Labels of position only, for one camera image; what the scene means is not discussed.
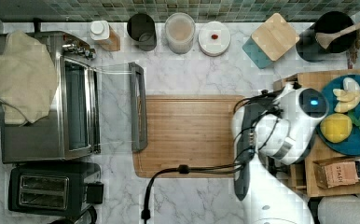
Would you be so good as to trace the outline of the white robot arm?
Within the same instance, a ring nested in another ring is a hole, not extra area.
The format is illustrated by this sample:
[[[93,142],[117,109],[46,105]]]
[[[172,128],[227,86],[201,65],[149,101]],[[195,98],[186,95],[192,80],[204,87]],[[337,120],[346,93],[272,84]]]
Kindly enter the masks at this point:
[[[285,165],[303,161],[327,114],[322,93],[290,83],[234,108],[234,161],[242,165],[234,176],[234,194],[244,206],[244,224],[314,224],[308,204],[272,175],[260,158]]]

